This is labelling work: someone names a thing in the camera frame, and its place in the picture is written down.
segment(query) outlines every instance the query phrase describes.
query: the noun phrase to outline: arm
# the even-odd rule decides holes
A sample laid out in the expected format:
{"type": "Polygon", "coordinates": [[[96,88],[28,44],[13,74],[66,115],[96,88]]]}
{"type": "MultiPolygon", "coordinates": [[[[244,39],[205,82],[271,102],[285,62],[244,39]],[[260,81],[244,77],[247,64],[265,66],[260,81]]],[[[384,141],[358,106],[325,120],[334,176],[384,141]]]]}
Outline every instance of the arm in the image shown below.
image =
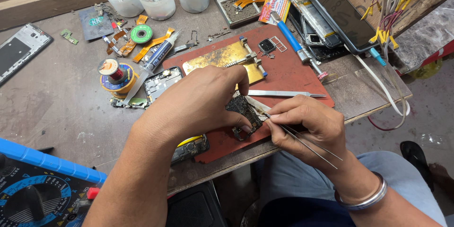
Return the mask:
{"type": "MultiPolygon", "coordinates": [[[[272,116],[266,124],[271,130],[273,143],[323,172],[343,201],[359,203],[377,191],[380,185],[378,177],[345,148],[343,114],[307,96],[287,99],[268,113],[272,116]],[[277,124],[303,124],[309,130],[305,134],[309,139],[343,159],[341,161],[320,148],[312,147],[338,169],[295,141],[277,124]]],[[[374,206],[349,213],[358,227],[440,226],[389,187],[383,199],[374,206]]]]}
{"type": "Polygon", "coordinates": [[[247,118],[224,108],[236,84],[247,95],[243,66],[208,66],[192,71],[153,102],[131,128],[83,227],[165,226],[167,180],[176,146],[219,127],[251,128],[247,118]]]}

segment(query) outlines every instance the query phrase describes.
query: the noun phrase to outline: green tape roll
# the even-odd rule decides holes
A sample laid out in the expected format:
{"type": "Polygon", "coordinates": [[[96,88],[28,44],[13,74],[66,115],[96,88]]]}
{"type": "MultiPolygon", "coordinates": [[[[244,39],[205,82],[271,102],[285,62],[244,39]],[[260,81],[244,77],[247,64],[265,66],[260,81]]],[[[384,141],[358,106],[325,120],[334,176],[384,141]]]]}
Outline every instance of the green tape roll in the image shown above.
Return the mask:
{"type": "Polygon", "coordinates": [[[131,40],[138,44],[143,44],[150,41],[153,31],[147,25],[137,25],[131,30],[131,40]]]}

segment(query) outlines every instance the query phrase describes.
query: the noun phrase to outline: red repair mat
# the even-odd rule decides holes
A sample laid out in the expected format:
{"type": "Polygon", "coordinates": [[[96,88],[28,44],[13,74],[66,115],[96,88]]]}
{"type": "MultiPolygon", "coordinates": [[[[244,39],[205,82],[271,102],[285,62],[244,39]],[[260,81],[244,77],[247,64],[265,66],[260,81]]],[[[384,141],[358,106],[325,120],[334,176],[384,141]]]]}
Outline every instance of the red repair mat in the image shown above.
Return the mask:
{"type": "MultiPolygon", "coordinates": [[[[328,94],[321,85],[315,73],[312,71],[309,65],[302,65],[296,52],[293,51],[287,39],[281,33],[279,28],[275,25],[265,25],[246,33],[238,34],[232,38],[225,39],[223,41],[214,43],[212,45],[199,48],[195,51],[188,52],[181,56],[171,58],[164,61],[162,64],[164,69],[179,66],[182,70],[184,62],[193,58],[207,54],[213,50],[225,47],[229,44],[233,44],[239,41],[239,37],[244,36],[247,38],[247,44],[251,50],[258,52],[258,43],[265,38],[272,38],[277,36],[279,40],[287,47],[287,50],[280,52],[278,49],[272,53],[275,55],[274,59],[267,58],[266,56],[260,56],[262,59],[262,66],[268,73],[268,76],[258,81],[257,83],[250,86],[253,90],[280,90],[280,91],[306,91],[317,94],[328,94]]],[[[254,99],[264,103],[265,105],[272,108],[275,104],[283,101],[285,98],[282,97],[269,97],[269,96],[253,96],[254,99]]],[[[330,96],[326,98],[317,98],[329,107],[334,106],[334,101],[330,96]]],[[[207,133],[208,142],[210,143],[210,149],[195,157],[197,162],[208,163],[216,160],[222,156],[232,153],[242,147],[245,147],[251,143],[264,139],[270,136],[270,131],[266,124],[258,129],[251,137],[246,141],[240,142],[233,136],[231,127],[219,128],[207,133]]]]}

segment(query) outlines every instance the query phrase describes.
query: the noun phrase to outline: black sandal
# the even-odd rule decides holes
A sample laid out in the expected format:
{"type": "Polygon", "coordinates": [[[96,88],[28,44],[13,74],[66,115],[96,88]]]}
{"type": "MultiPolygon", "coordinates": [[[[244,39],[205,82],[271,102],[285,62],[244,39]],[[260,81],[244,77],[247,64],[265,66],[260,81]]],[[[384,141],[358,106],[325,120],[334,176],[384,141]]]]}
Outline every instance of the black sandal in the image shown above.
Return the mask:
{"type": "Polygon", "coordinates": [[[434,191],[434,178],[427,165],[423,149],[413,141],[404,141],[400,143],[400,152],[404,159],[410,162],[420,172],[428,187],[434,191]]]}

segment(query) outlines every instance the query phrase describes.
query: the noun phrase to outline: syringe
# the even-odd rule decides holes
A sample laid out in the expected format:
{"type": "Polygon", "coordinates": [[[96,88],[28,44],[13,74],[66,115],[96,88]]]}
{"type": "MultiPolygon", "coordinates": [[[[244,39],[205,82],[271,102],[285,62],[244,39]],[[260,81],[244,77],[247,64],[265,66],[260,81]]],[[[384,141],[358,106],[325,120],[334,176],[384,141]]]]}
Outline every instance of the syringe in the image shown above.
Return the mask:
{"type": "Polygon", "coordinates": [[[137,91],[139,91],[140,86],[145,82],[145,80],[154,75],[153,71],[158,67],[158,65],[163,61],[164,57],[167,53],[172,49],[173,45],[175,44],[175,40],[177,39],[178,34],[180,33],[181,28],[178,32],[173,33],[169,38],[165,39],[164,42],[159,45],[159,48],[153,53],[151,58],[145,62],[143,66],[140,66],[140,69],[143,70],[142,74],[140,74],[139,79],[136,81],[134,86],[128,92],[128,96],[123,100],[123,105],[129,106],[128,103],[136,95],[137,91]]]}

